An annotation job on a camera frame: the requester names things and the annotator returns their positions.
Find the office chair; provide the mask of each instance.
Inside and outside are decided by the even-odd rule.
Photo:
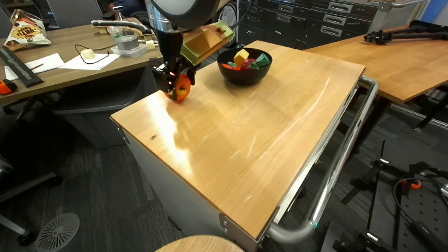
[[[0,2],[0,38],[7,38],[11,31],[10,16],[9,9]]]
[[[48,0],[48,6],[60,29],[87,26],[102,19],[97,0]]]
[[[7,174],[10,174],[11,171],[13,171],[13,166],[10,163],[7,163],[4,157],[0,156],[0,180],[7,177]],[[4,192],[3,195],[0,195],[0,204],[25,192],[25,191],[30,191],[44,183],[48,183],[48,181],[52,185],[62,184],[62,178],[58,177],[56,174],[51,173],[51,174],[35,178],[27,184],[23,184],[17,188],[13,188],[13,190]],[[17,223],[11,222],[10,219],[4,218],[3,215],[0,215],[0,225],[18,234],[17,241],[21,247],[27,247],[37,240],[37,234],[34,232],[31,232],[31,229],[21,227]]]

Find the stool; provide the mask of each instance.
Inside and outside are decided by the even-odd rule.
[[[234,243],[224,240],[221,237],[213,236],[193,236],[186,237],[165,247],[160,248],[157,252],[244,252]]]

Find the wooden table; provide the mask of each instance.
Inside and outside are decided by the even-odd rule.
[[[366,66],[366,76],[380,86],[380,96],[405,104],[448,80],[448,43],[395,40],[366,44],[363,37],[328,44],[308,52]]]
[[[93,26],[81,26],[65,30],[56,30],[48,33],[48,38],[52,41],[51,47],[35,47],[30,50],[23,50],[16,52],[18,59],[24,64],[37,61],[39,58],[49,57],[52,54],[59,54],[65,62],[69,62],[77,52],[74,50],[76,44],[88,47],[88,48],[104,48],[114,45],[114,40],[109,36],[100,36],[98,30]],[[151,58],[161,57],[158,51],[151,51],[139,58],[119,58],[112,62],[109,66],[102,71],[69,71],[69,69],[55,69],[45,73],[39,73],[39,78],[44,80],[42,85],[34,86],[31,89],[24,87],[20,82],[18,90],[9,96],[0,96],[0,107],[13,104],[16,101],[35,97],[39,94],[56,92],[65,87],[83,85],[91,80],[121,75],[130,72],[139,68],[143,68],[149,64]],[[4,64],[0,61],[0,78],[4,79]]]
[[[286,212],[297,194],[290,190],[317,162],[364,72],[273,44],[249,47],[273,57],[259,85],[233,86],[214,64],[198,72],[184,104],[158,92],[112,115],[186,234],[223,236],[220,213],[221,226],[234,223],[259,241]]]

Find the metal cabinet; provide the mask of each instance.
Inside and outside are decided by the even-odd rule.
[[[368,31],[408,24],[422,2],[238,0],[238,43],[256,40],[307,50]]]

